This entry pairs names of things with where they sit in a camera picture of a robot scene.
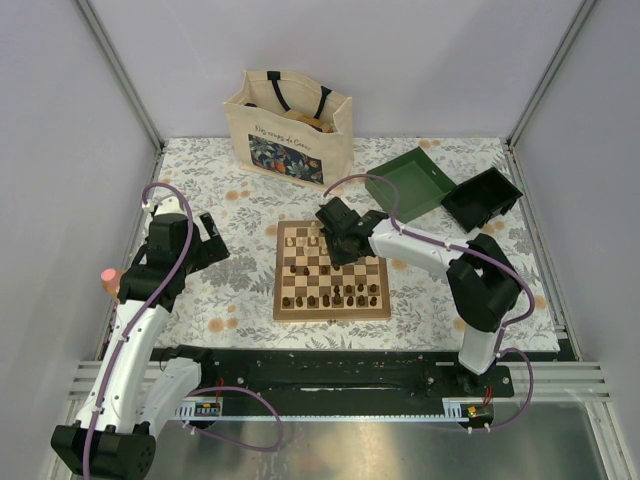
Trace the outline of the green open box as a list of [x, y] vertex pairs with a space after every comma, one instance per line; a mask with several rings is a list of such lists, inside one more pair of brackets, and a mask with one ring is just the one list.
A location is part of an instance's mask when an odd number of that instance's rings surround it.
[[383, 211], [390, 214], [396, 201], [392, 183], [398, 193], [396, 219], [408, 223], [439, 207], [456, 186], [426, 154], [416, 147], [367, 172], [365, 188]]

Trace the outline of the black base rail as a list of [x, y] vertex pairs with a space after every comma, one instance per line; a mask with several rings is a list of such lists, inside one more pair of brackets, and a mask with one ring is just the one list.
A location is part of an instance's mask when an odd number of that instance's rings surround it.
[[202, 366], [204, 387], [238, 386], [259, 393], [281, 416], [426, 416], [446, 399], [466, 403], [511, 399], [505, 366], [475, 375], [453, 352], [246, 350], [188, 345], [154, 348], [167, 366], [189, 358]]

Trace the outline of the beige printed tote bag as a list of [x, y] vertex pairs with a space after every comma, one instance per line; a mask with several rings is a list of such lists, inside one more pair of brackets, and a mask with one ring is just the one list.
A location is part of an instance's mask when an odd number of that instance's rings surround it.
[[351, 97], [295, 72], [246, 71], [224, 108], [242, 167], [317, 189], [351, 173]]

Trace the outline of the wooden chess board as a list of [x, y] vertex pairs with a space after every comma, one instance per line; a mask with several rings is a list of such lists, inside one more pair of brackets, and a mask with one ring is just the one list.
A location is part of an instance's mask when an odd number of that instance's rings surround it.
[[278, 223], [273, 316], [277, 322], [391, 318], [386, 260], [334, 266], [317, 221]]

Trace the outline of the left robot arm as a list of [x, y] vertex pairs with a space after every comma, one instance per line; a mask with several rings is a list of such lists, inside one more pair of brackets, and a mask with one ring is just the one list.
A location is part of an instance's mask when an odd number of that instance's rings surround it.
[[51, 446], [84, 479], [143, 479], [157, 438], [188, 393], [205, 395], [217, 372], [205, 355], [176, 357], [143, 387], [156, 340], [189, 275], [227, 259], [210, 214], [191, 223], [183, 213], [157, 213], [132, 265], [119, 280], [111, 341], [87, 400], [69, 425], [55, 427]]

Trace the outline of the black plastic bin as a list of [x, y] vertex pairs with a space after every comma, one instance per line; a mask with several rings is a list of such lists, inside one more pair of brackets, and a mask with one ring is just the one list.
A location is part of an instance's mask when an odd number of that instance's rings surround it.
[[495, 167], [454, 187], [442, 207], [467, 233], [510, 211], [523, 193]]

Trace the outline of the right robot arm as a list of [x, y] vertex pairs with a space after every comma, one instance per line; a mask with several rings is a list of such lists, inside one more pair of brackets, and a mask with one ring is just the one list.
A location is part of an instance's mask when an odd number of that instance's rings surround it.
[[475, 396], [491, 382], [499, 331], [516, 305], [522, 282], [497, 242], [480, 234], [463, 244], [424, 231], [411, 231], [384, 212], [363, 215], [335, 197], [316, 212], [331, 263], [342, 266], [364, 257], [399, 260], [446, 280], [459, 317], [466, 324], [455, 383]]

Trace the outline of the pink capped bottle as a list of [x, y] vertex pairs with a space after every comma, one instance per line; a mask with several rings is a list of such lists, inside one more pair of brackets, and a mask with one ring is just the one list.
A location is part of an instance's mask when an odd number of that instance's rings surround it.
[[104, 291], [114, 300], [118, 299], [120, 283], [125, 273], [126, 273], [125, 270], [114, 269], [114, 268], [105, 269], [101, 273], [100, 278], [102, 282], [102, 287]]

